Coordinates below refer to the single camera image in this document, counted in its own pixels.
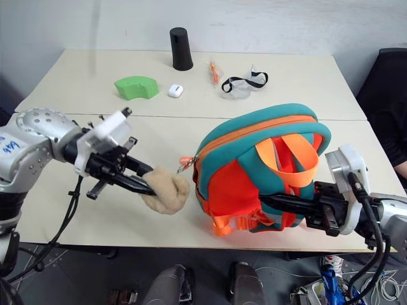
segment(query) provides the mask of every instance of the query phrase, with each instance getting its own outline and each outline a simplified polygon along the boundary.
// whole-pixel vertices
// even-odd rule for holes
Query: green foam block
[[[155,79],[144,76],[129,76],[114,82],[121,97],[132,100],[136,97],[151,98],[158,93]]]

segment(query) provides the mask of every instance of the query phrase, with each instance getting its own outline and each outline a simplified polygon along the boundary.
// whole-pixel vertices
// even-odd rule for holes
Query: white table
[[[97,116],[72,115],[79,124],[97,121]],[[163,165],[175,171],[180,156],[194,155],[200,141],[224,119],[130,117],[133,135],[138,144],[133,157],[152,166]],[[330,128],[332,141],[326,152],[351,143],[365,158],[369,168],[371,189],[378,193],[405,195],[390,163],[367,121],[321,121]],[[191,180],[192,169],[184,172]],[[316,180],[332,182],[325,158]],[[66,212],[67,192],[76,183],[73,166],[56,161],[45,168],[23,205],[18,224],[22,241],[45,243],[56,233]],[[134,247],[197,247],[298,251],[367,251],[364,239],[356,233],[337,238],[324,231],[309,229],[305,222],[283,232],[252,234],[235,232],[217,237],[211,219],[201,211],[193,192],[186,206],[175,215],[160,215],[150,210],[139,195],[118,186],[107,186],[97,201],[85,194],[96,183],[85,179],[78,211],[60,237],[63,244],[134,246]]]
[[[34,91],[17,107],[51,107],[66,114],[111,114],[129,106],[135,115],[183,118],[234,118],[271,105],[301,103],[319,119],[365,120],[332,56],[193,53],[194,66],[180,72],[164,51],[66,50]],[[211,83],[209,61],[232,76],[245,77],[253,65],[267,72],[268,84],[243,100],[220,97]],[[157,80],[159,94],[131,101],[113,83],[127,76]],[[180,98],[167,96],[171,84],[184,86]]]

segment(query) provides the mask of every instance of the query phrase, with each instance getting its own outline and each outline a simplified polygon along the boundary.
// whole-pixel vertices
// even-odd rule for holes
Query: shoe
[[[335,275],[339,278],[342,278],[342,265],[343,259],[337,255],[327,255],[322,257],[321,259],[321,266],[330,264],[332,265]]]

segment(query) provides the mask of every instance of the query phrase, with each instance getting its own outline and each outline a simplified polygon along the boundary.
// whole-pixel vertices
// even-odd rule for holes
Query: black cylinder
[[[183,27],[170,30],[172,48],[172,66],[179,71],[187,71],[193,67],[188,33]]]

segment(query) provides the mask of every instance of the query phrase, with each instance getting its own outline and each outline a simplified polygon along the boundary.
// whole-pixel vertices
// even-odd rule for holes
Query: zipper
[[[178,168],[177,173],[181,173],[194,164],[198,159],[198,155],[194,157],[181,157],[179,158],[179,164],[181,166]]]
[[[291,123],[313,123],[316,122],[316,120],[307,115],[300,115],[300,116],[286,116],[284,118],[279,118],[279,119],[270,119],[268,121],[263,121],[245,128],[241,128],[239,130],[235,130],[234,132],[227,133],[226,135],[223,135],[215,140],[210,141],[207,145],[205,145],[200,152],[197,153],[197,155],[193,158],[193,163],[197,163],[197,170],[199,171],[200,165],[203,159],[212,151],[215,149],[228,144],[230,142],[233,142],[235,140],[241,139],[242,137],[246,137],[252,133],[270,128],[270,127],[277,127],[277,126],[283,126]]]

